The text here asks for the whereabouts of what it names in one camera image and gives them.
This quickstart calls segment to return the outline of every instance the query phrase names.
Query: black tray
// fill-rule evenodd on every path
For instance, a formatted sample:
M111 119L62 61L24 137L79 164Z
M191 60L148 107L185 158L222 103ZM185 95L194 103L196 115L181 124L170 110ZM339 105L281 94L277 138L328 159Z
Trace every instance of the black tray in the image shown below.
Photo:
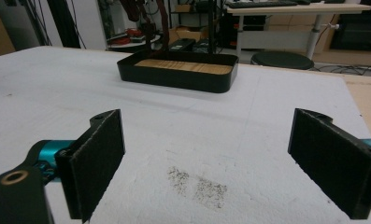
M146 51L139 51L118 61L118 68L123 81L145 83L158 86L176 87L196 91L222 93L231 89L237 75L238 58L228 54L205 54L194 52L168 51L152 59L187 62L209 63L231 66L228 74L215 75L194 71L182 71L167 68L135 66L142 60L148 59Z

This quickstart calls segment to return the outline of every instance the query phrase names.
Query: desk leg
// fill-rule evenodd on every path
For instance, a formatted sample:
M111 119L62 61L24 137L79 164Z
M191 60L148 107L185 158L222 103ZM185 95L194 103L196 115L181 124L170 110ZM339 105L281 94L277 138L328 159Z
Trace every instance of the desk leg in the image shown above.
M237 43L236 43L236 54L237 57L240 58L241 55L241 41L243 39L243 24L244 24L244 16L239 16L238 20L238 28L237 28Z
M314 22L314 27L311 30L309 39L307 41L307 57L310 60L313 58L314 48L316 48L317 40L319 39L321 23L322 15L317 15Z

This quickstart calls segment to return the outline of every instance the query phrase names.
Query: brown tray bottom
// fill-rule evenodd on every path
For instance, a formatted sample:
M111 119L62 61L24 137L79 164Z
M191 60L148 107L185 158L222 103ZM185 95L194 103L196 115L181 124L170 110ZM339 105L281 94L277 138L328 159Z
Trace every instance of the brown tray bottom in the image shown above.
M182 71L210 73L213 75L226 75L232 71L232 66L210 63L189 63L178 61L166 61L157 59L146 59L135 64L136 66L167 68Z

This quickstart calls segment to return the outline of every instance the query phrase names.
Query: black stool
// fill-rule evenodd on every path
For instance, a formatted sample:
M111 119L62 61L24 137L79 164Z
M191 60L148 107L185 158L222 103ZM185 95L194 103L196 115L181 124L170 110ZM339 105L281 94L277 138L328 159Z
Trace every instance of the black stool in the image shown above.
M251 58L251 64L271 67L307 70L314 66L308 57L284 51L264 51L256 53Z

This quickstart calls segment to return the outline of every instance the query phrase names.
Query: keyboard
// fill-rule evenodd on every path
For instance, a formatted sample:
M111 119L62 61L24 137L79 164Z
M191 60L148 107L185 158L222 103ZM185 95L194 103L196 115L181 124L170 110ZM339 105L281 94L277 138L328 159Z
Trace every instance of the keyboard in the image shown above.
M250 7L293 7L298 4L292 1L281 0L277 2L229 2L225 4L230 8L250 8Z

